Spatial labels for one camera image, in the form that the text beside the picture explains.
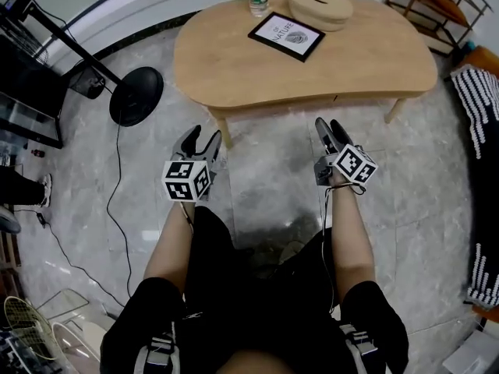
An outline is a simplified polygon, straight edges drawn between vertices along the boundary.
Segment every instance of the wooden lid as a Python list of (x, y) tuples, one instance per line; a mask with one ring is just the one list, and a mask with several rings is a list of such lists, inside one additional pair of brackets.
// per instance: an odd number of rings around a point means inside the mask
[(311, 16), (345, 21), (353, 14), (349, 0), (289, 0), (295, 8)]

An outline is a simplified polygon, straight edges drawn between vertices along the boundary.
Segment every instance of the black shirt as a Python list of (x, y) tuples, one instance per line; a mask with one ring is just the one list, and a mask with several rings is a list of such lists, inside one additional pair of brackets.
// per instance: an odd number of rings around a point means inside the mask
[[(179, 290), (161, 278), (144, 280), (101, 345), (101, 372), (133, 372), (153, 335), (175, 322), (182, 373), (214, 373), (235, 351), (261, 350), (296, 373), (356, 373), (339, 324), (292, 289), (248, 280), (216, 308), (187, 314)], [(402, 321), (376, 283), (357, 284), (345, 296), (342, 322), (365, 330), (393, 374), (408, 363)]]

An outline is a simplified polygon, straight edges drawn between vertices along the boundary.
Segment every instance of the round black base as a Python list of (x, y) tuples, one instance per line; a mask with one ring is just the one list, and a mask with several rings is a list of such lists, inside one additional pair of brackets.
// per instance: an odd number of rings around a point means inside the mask
[(163, 94), (163, 77), (144, 66), (126, 75), (111, 96), (109, 113), (113, 121), (129, 127), (141, 123), (156, 108)]

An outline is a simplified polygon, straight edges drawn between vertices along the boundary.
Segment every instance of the wooden coffee table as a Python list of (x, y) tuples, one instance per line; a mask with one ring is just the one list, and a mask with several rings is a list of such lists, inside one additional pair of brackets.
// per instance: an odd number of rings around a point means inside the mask
[[(350, 1), (354, 14), (345, 29), (326, 33), (306, 62), (247, 37), (261, 21), (250, 14), (247, 0), (205, 9), (175, 42), (176, 84), (208, 107), (227, 148), (232, 140), (226, 118), (291, 100), (396, 98), (385, 116), (389, 123), (406, 98), (434, 87), (437, 67), (406, 18), (374, 0)], [(287, 0), (270, 4), (291, 16)]]

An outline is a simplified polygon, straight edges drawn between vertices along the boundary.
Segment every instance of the striped blanket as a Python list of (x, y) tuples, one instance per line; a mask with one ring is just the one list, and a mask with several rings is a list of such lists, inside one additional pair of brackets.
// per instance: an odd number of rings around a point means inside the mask
[(469, 119), (469, 177), (473, 229), (468, 298), (491, 309), (499, 305), (499, 82), (467, 65), (451, 74)]

